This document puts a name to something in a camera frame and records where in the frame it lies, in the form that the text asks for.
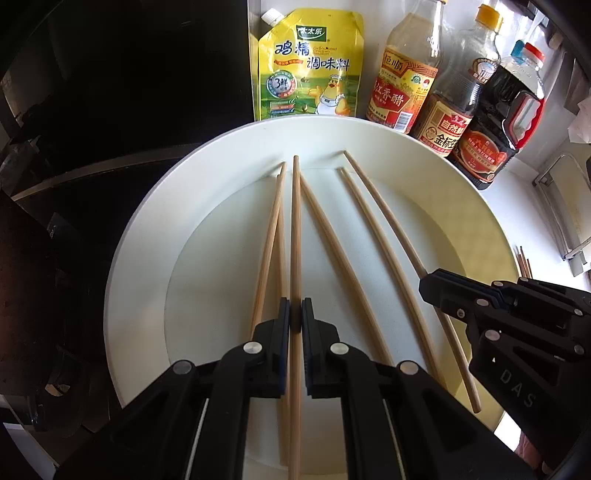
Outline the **person's right hand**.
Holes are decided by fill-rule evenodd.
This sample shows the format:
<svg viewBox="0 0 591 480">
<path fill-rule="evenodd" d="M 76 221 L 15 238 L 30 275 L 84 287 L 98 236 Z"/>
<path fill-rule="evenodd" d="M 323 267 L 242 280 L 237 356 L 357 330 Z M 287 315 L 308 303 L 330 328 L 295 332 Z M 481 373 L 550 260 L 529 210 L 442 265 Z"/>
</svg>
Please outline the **person's right hand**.
<svg viewBox="0 0 591 480">
<path fill-rule="evenodd" d="M 538 474 L 548 476 L 553 472 L 553 470 L 542 460 L 538 450 L 523 432 L 520 433 L 515 453 Z"/>
</svg>

